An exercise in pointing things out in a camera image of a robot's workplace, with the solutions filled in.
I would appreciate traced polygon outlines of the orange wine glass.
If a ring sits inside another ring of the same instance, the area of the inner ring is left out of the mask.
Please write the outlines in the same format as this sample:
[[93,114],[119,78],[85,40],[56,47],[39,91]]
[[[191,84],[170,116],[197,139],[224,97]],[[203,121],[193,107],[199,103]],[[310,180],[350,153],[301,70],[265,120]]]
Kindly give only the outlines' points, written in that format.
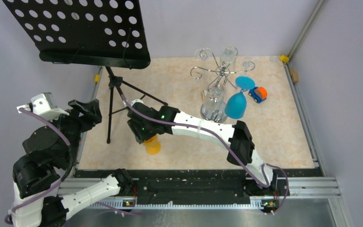
[[143,142],[143,145],[145,147],[145,150],[150,155],[156,155],[161,150],[161,144],[158,140],[158,136],[155,135],[152,138],[146,140]]

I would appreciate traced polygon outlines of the clear wine glass front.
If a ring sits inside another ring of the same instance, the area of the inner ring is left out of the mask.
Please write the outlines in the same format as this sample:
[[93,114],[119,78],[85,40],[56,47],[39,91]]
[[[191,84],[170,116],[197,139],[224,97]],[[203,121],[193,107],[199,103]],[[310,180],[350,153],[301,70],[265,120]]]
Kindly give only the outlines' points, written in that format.
[[200,112],[203,118],[215,121],[219,117],[225,94],[226,88],[222,84],[215,83],[208,86]]

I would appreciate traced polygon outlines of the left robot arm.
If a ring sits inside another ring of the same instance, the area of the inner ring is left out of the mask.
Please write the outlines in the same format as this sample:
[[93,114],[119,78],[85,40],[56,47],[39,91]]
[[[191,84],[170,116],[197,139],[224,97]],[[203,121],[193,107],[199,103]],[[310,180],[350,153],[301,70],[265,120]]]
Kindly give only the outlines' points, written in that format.
[[60,227],[84,208],[110,196],[128,195],[133,180],[125,169],[116,169],[98,183],[78,192],[52,196],[77,162],[81,134],[101,123],[99,101],[69,102],[69,109],[52,107],[36,99],[18,111],[32,116],[43,127],[23,142],[25,155],[13,165],[15,199],[4,219],[15,227]]

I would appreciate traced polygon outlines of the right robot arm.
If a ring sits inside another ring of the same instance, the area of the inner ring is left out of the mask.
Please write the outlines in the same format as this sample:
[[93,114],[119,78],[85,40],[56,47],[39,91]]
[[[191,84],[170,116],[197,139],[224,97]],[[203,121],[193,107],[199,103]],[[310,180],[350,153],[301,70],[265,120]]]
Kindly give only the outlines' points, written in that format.
[[123,99],[128,108],[128,126],[141,144],[156,135],[170,134],[197,138],[217,144],[228,152],[227,161],[241,166],[258,185],[264,195],[277,189],[273,168],[258,154],[252,135],[245,122],[235,124],[211,122],[194,117],[177,108],[162,106],[159,111],[141,101]]

